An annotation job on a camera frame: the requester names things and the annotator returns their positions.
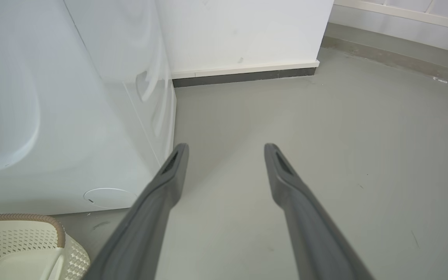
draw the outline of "skirting board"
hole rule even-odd
[[[319,66],[319,61],[316,59],[311,62],[302,62],[302,63],[295,63],[295,64],[249,65],[247,67],[240,67],[240,68],[208,69],[208,70],[198,70],[198,71],[174,72],[174,73],[172,73],[172,79],[231,75],[231,74],[265,72],[265,71],[287,70],[287,69],[316,68],[318,66]]]
[[[398,16],[399,18],[408,18],[414,21],[422,21],[424,23],[448,27],[448,17],[430,14],[429,9],[432,8],[433,2],[430,2],[426,12],[392,7],[386,5],[386,1],[385,4],[378,4],[362,0],[335,0],[334,5],[361,9],[364,11],[373,11],[379,14],[388,14],[390,16]]]
[[[194,75],[174,75],[175,88],[198,85],[224,84],[256,80],[278,79],[286,77],[311,76],[315,73],[319,61],[313,63],[250,67],[240,69],[212,70],[193,72]]]

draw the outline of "white plastic basket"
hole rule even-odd
[[[79,280],[89,256],[55,218],[0,215],[0,280]]]

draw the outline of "basket rim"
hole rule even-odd
[[[55,218],[38,214],[0,214],[0,221],[32,221],[48,223],[55,227],[57,234],[56,246],[65,247],[65,229],[63,225]]]

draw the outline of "gray floor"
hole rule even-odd
[[[335,23],[327,24],[324,35],[398,53],[448,68],[448,50],[437,47]]]
[[[276,143],[377,279],[448,279],[448,85],[322,49],[313,77],[184,87],[190,146],[157,278],[296,279]],[[125,210],[59,216],[94,258]]]

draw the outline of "floor stain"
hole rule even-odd
[[[416,241],[416,246],[418,246],[419,249],[419,243],[418,243],[418,239],[416,238],[416,236],[414,235],[414,232],[411,230],[412,236],[414,237],[414,241]]]
[[[99,228],[99,227],[101,227],[101,226],[108,225],[109,223],[110,223],[109,221],[101,222],[101,223],[99,223],[98,225],[95,225],[95,226],[93,227],[93,230],[95,230],[95,229],[97,229],[97,228]]]

